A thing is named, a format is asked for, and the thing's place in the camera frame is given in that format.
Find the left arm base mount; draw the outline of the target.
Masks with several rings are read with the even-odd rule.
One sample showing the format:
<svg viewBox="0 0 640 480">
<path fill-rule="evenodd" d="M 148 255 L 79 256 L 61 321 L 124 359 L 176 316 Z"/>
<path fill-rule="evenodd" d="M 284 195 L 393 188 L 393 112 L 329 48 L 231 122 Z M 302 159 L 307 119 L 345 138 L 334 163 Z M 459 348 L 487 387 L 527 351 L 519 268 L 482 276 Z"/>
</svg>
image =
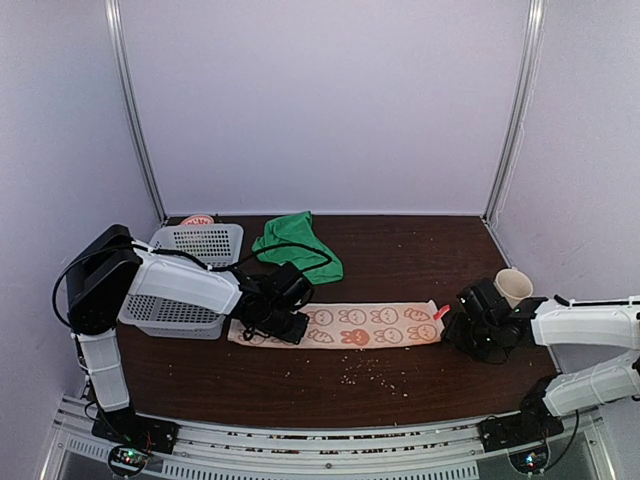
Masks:
<svg viewBox="0 0 640 480">
<path fill-rule="evenodd" d="M 132 407 L 99 410 L 91 429 L 94 437 L 114 443 L 107 454 L 107 466 L 122 478 L 140 474 L 155 453 L 171 454 L 178 432 L 177 423 L 139 415 Z"/>
</svg>

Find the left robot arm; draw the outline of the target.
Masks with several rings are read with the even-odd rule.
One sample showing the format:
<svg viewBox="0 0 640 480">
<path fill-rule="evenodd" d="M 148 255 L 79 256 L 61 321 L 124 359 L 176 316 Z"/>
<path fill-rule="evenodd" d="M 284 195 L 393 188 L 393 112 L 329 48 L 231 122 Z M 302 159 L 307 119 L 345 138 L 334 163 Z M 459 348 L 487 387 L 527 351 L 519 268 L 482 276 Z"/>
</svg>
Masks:
<svg viewBox="0 0 640 480">
<path fill-rule="evenodd" d="M 121 362 L 116 327 L 221 329 L 237 320 L 246 339 L 266 336 L 297 345 L 309 318 L 301 309 L 314 287 L 293 263 L 269 274 L 248 274 L 239 262 L 217 266 L 195 255 L 153 247 L 114 224 L 63 271 L 66 321 L 84 357 L 106 429 L 123 444 L 137 442 L 144 424 Z"/>
</svg>

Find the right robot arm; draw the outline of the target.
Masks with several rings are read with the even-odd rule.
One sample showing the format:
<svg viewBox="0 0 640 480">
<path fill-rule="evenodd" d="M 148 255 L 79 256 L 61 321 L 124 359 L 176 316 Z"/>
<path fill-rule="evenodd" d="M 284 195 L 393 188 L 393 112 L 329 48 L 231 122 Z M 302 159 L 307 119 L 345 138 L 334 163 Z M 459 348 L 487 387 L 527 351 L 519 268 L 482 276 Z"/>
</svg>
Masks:
<svg viewBox="0 0 640 480">
<path fill-rule="evenodd" d="M 573 373 L 538 380 L 513 419 L 519 440 L 535 440 L 551 419 L 573 411 L 639 398 L 637 296 L 591 302 L 528 297 L 512 307 L 502 297 L 486 300 L 468 292 L 460 303 L 460 312 L 445 315 L 443 339 L 481 363 L 500 364 L 517 348 L 576 345 L 622 351 Z"/>
</svg>

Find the green microfiber towel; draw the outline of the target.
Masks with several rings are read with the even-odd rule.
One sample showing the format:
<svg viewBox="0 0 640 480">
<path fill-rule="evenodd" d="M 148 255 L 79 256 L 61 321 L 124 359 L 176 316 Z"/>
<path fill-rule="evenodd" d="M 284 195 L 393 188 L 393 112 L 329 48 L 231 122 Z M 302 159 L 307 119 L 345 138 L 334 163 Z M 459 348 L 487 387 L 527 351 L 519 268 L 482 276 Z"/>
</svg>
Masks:
<svg viewBox="0 0 640 480">
<path fill-rule="evenodd" d="M 344 267 L 336 254 L 313 230 L 310 211 L 277 217 L 266 222 L 252 245 L 261 262 L 282 265 L 291 262 L 313 285 L 344 279 Z"/>
</svg>

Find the orange bunny pattern towel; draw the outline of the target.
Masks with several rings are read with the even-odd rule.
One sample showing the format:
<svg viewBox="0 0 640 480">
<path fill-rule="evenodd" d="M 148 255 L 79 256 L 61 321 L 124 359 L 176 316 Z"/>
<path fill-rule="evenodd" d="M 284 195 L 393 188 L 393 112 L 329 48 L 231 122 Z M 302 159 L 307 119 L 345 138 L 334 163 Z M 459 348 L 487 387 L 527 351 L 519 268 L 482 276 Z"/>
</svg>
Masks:
<svg viewBox="0 0 640 480">
<path fill-rule="evenodd" d="M 243 337 L 243 326 L 233 320 L 227 340 L 263 349 L 372 350 L 409 348 L 441 341 L 444 316 L 450 307 L 432 300 L 417 303 L 309 304 L 306 333 L 299 344 L 273 336 Z"/>
</svg>

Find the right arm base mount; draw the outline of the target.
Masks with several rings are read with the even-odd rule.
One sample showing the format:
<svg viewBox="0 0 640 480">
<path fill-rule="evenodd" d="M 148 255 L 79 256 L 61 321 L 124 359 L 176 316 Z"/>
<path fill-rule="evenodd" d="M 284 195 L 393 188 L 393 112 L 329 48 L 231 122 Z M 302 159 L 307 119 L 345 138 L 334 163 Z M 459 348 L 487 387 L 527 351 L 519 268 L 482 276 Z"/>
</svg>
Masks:
<svg viewBox="0 0 640 480">
<path fill-rule="evenodd" d="M 549 412 L 543 398 L 543 393 L 529 393 L 517 413 L 482 420 L 478 432 L 484 451 L 508 450 L 511 466 L 518 473 L 544 473 L 552 464 L 549 440 L 562 434 L 564 425 Z"/>
</svg>

